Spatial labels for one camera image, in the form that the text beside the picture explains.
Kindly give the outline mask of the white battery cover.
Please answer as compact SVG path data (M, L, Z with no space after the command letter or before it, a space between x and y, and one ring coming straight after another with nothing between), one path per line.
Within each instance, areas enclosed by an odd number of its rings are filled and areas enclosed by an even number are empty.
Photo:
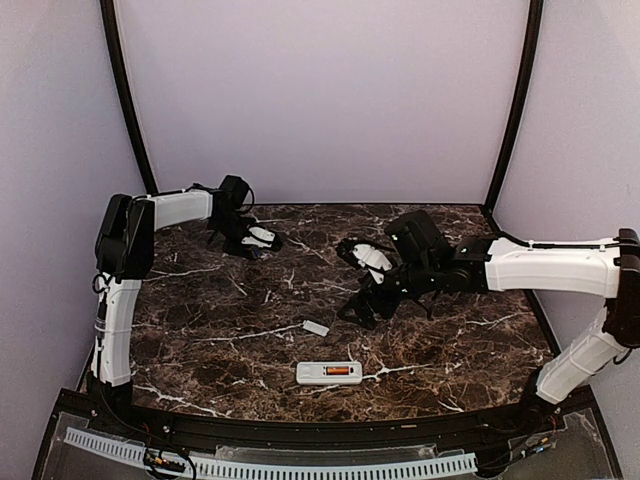
M328 327L309 320L303 322L302 328L307 332L321 337L326 337L329 333Z

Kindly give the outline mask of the orange battery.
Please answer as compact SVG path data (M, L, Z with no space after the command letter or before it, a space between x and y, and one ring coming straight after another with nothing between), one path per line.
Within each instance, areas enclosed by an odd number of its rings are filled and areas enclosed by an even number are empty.
M325 372L330 376L348 376L351 373L351 368L348 366L332 366L327 367Z

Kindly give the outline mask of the white remote control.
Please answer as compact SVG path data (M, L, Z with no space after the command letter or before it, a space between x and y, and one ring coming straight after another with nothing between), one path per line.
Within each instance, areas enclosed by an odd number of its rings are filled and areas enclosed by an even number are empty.
M362 382L360 362L300 362L296 366L299 385L358 385Z

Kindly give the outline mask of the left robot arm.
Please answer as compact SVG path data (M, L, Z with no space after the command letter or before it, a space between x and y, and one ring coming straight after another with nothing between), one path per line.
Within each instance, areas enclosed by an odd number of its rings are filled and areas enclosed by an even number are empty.
M279 234L248 216L253 194L239 176L228 175L216 188L192 186L157 195L115 194L97 236L97 274L92 289L99 296L95 353L91 372L98 381L120 387L131 381L130 340L142 281L155 258L155 233L165 227L205 220L213 235L224 237L223 252L250 260L266 250L277 252Z

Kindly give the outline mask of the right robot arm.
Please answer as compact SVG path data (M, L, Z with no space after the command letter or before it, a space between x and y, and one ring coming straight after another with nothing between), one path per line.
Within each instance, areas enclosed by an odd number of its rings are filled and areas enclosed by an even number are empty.
M530 380L530 394L510 413L521 434L534 432L557 405L616 356L639 346L639 237L628 228L586 242L524 241L500 232L449 243L424 210L404 214L385 229L389 247L346 238L337 255L366 270L341 319L366 329L394 316L400 303L427 293L508 290L564 291L599 296L601 312L569 348Z

